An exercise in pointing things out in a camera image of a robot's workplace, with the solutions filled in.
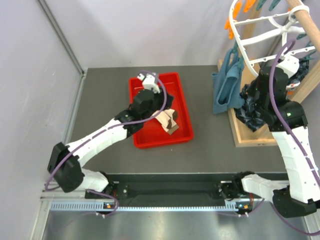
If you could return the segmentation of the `white clip hanger frame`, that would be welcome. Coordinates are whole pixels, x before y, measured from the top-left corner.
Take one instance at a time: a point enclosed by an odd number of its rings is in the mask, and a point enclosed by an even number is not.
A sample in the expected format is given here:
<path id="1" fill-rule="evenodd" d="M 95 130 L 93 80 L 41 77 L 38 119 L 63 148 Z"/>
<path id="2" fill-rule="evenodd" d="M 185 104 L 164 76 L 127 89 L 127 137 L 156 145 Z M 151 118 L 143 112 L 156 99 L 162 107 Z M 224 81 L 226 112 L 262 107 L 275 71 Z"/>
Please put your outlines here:
<path id="1" fill-rule="evenodd" d="M 228 19 L 231 30 L 234 34 L 234 39 L 238 45 L 238 50 L 241 53 L 247 68 L 254 77 L 257 77 L 259 75 L 258 72 L 254 69 L 255 64 L 266 63 L 270 60 L 274 60 L 276 56 L 268 55 L 262 58 L 250 59 L 246 51 L 247 46 L 255 45 L 265 40 L 280 36 L 281 44 L 284 47 L 285 44 L 289 42 L 289 33 L 307 34 L 309 35 L 310 40 L 315 42 L 314 36 L 320 34 L 320 30 L 317 28 L 310 16 L 310 8 L 303 4 L 300 0 L 289 0 L 288 2 L 290 3 L 290 11 L 286 13 L 261 16 L 252 19 L 250 18 L 243 21 L 235 21 L 233 19 L 233 10 L 236 2 L 237 0 L 234 0 L 231 4 Z M 238 33 L 237 26 L 251 25 L 263 21 L 268 21 L 271 25 L 273 25 L 274 29 L 266 31 L 257 36 L 244 39 L 241 38 L 241 36 Z"/>

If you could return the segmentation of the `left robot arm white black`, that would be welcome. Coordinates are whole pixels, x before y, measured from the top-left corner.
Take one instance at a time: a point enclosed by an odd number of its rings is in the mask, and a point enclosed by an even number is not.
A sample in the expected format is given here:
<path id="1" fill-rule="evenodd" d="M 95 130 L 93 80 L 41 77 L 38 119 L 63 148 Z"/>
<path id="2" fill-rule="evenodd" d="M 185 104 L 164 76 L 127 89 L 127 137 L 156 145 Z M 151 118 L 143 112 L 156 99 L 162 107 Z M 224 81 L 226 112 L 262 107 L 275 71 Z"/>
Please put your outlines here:
<path id="1" fill-rule="evenodd" d="M 102 198 L 109 198 L 114 187 L 107 175 L 85 169 L 84 165 L 106 148 L 140 131 L 156 112 L 170 109 L 173 101 L 174 96 L 163 91 L 140 90 L 127 108 L 100 129 L 68 144 L 57 143 L 47 167 L 50 179 L 65 193 L 89 189 Z"/>

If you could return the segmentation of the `pink brown patterned sock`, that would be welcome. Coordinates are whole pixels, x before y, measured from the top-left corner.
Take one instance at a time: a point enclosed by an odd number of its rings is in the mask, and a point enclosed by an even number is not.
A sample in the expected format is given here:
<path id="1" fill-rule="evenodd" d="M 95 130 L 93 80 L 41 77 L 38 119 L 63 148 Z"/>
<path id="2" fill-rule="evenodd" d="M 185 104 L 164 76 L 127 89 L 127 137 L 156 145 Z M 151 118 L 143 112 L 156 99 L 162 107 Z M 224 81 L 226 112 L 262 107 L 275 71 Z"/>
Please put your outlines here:
<path id="1" fill-rule="evenodd" d="M 163 110 L 159 112 L 158 110 L 152 114 L 152 117 L 160 123 L 163 130 L 172 135 L 178 128 L 177 119 L 178 119 L 178 112 L 172 108 Z"/>

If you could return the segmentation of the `dark patterned sock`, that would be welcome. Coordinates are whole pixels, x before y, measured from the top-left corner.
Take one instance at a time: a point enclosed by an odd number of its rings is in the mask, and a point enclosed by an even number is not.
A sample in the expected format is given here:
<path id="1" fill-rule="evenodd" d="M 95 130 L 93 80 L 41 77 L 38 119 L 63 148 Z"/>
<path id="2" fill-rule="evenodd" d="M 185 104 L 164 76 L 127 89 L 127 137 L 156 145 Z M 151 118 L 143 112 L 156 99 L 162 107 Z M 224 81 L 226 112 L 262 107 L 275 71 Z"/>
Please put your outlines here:
<path id="1" fill-rule="evenodd" d="M 251 84 L 245 84 L 240 96 L 244 100 L 241 108 L 235 109 L 235 116 L 245 124 L 252 132 L 259 130 L 266 123 L 261 118 L 261 114 L 255 110 L 254 99 L 248 94 Z"/>

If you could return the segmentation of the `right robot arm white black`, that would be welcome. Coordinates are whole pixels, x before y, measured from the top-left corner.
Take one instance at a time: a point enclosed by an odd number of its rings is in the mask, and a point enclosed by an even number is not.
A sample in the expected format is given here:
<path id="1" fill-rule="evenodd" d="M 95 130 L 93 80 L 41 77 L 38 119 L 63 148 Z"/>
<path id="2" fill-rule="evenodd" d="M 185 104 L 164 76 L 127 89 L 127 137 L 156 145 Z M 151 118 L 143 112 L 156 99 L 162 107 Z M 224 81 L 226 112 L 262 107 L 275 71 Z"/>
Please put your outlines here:
<path id="1" fill-rule="evenodd" d="M 284 218 L 305 217 L 320 207 L 320 176 L 309 145 L 308 121 L 302 105 L 287 99 L 289 77 L 279 67 L 261 68 L 248 91 L 255 110 L 276 140 L 288 183 L 264 178 L 252 171 L 239 172 L 224 183 L 227 199 L 257 195 L 273 204 Z"/>

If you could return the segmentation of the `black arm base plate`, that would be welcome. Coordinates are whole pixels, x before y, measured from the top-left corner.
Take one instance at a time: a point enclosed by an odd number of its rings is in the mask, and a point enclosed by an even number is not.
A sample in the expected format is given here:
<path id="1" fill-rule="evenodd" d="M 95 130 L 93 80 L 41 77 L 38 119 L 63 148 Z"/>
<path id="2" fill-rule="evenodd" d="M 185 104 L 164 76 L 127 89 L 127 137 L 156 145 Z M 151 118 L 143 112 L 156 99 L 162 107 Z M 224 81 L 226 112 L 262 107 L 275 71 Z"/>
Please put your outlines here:
<path id="1" fill-rule="evenodd" d="M 136 196 L 200 195 L 213 199 L 235 199 L 246 196 L 231 174 L 111 174 L 106 190 L 118 200 Z"/>

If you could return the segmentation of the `blue sock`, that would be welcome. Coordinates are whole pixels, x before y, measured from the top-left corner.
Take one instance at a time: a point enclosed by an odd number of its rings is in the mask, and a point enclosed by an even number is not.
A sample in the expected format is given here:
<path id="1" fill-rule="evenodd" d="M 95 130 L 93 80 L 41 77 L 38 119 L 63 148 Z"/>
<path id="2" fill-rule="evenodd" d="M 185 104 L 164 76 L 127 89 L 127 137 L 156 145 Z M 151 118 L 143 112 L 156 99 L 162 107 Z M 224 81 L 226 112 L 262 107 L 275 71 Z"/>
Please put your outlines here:
<path id="1" fill-rule="evenodd" d="M 221 114 L 228 109 L 239 109 L 245 101 L 240 96 L 244 59 L 239 56 L 238 44 L 225 54 L 218 72 L 212 73 L 213 114 Z"/>

